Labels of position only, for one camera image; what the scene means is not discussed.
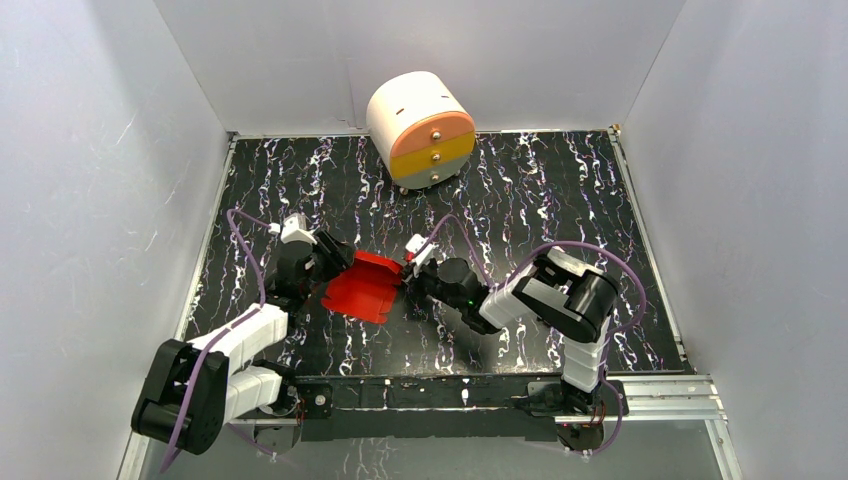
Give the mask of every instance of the white wall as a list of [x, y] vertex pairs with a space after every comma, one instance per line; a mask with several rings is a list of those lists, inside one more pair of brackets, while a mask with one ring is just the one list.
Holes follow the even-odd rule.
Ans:
[[0, 477], [117, 474], [226, 135], [151, 0], [0, 2]]
[[687, 350], [747, 478], [848, 467], [848, 4], [690, 0], [624, 124]]
[[431, 70], [480, 130], [622, 122], [683, 0], [156, 0], [242, 134], [345, 133], [393, 76]]

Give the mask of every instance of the marble pattern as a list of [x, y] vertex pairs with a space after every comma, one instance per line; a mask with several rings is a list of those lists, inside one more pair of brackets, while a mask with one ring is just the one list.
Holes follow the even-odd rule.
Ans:
[[[480, 134], [469, 164], [436, 187], [400, 195], [367, 137], [238, 140], [219, 206], [186, 336], [232, 320], [258, 295], [257, 282], [229, 231], [236, 206], [268, 222], [304, 213], [357, 248], [396, 260], [414, 234], [428, 234], [446, 213], [463, 220], [496, 281], [541, 243], [577, 239], [625, 259], [648, 291], [642, 327], [616, 335], [613, 371], [683, 368], [605, 131]], [[276, 239], [248, 222], [241, 229], [263, 268], [275, 264]], [[438, 237], [439, 255], [468, 258], [456, 225]], [[576, 252], [606, 269], [596, 254]], [[626, 277], [615, 323], [637, 296]], [[561, 368], [561, 335], [522, 318], [495, 335], [471, 332], [441, 305], [412, 305], [402, 295], [384, 325], [328, 312], [313, 296], [295, 331], [264, 358], [299, 375], [440, 375], [537, 373]]]

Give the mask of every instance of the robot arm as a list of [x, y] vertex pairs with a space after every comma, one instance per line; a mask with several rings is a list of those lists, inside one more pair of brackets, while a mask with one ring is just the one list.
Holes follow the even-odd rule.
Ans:
[[419, 235], [407, 244], [405, 282], [413, 295], [428, 295], [458, 310], [477, 333], [496, 333], [519, 317], [535, 318], [562, 333], [564, 409], [587, 412], [598, 396], [616, 282], [554, 247], [490, 290], [465, 260], [437, 262], [432, 244], [415, 255], [423, 244]]
[[350, 268], [354, 249], [323, 231], [306, 230], [296, 214], [284, 221], [277, 271], [266, 285], [267, 302], [253, 304], [246, 313], [206, 335], [188, 342], [168, 340], [156, 352], [133, 412], [131, 427], [142, 435], [167, 443], [174, 429], [191, 371], [200, 352], [214, 341], [194, 385], [188, 414], [180, 427], [177, 447], [194, 454], [205, 452], [230, 420], [255, 408], [293, 407], [280, 397], [291, 382], [284, 368], [266, 362], [246, 362], [265, 347], [283, 340], [295, 315], [317, 283]]

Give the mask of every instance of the black marble tabletop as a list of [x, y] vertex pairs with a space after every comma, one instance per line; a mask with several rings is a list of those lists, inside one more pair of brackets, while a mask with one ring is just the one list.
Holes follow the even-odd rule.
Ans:
[[[230, 207], [278, 223], [301, 212], [311, 228], [398, 261], [413, 234], [427, 235], [444, 214], [454, 213], [498, 281], [544, 242], [600, 245], [625, 259], [648, 292], [641, 328], [614, 339], [611, 369], [683, 368], [606, 131], [480, 134], [456, 177], [408, 195], [392, 184], [368, 137], [238, 140], [187, 338], [234, 319], [257, 298], [256, 279], [224, 217]], [[271, 273], [278, 241], [249, 222], [240, 228]], [[444, 228], [438, 245], [442, 258], [468, 257], [456, 225]], [[570, 253], [607, 268], [596, 254]], [[609, 271], [623, 287], [613, 321], [626, 322], [638, 296], [617, 267]], [[527, 318], [481, 336], [456, 312], [437, 304], [413, 306], [402, 295], [384, 325], [328, 312], [314, 299], [294, 333], [260, 356], [304, 376], [540, 373], [561, 368], [560, 339]]]

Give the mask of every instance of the gray floor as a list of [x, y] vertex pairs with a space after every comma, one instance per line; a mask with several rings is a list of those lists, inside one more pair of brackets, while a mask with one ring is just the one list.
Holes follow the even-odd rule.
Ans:
[[165, 479], [719, 479], [704, 422], [626, 422], [616, 443], [584, 463], [557, 443], [519, 438], [378, 438], [299, 443], [275, 463], [232, 432], [206, 454], [155, 474], [152, 442], [141, 478]]

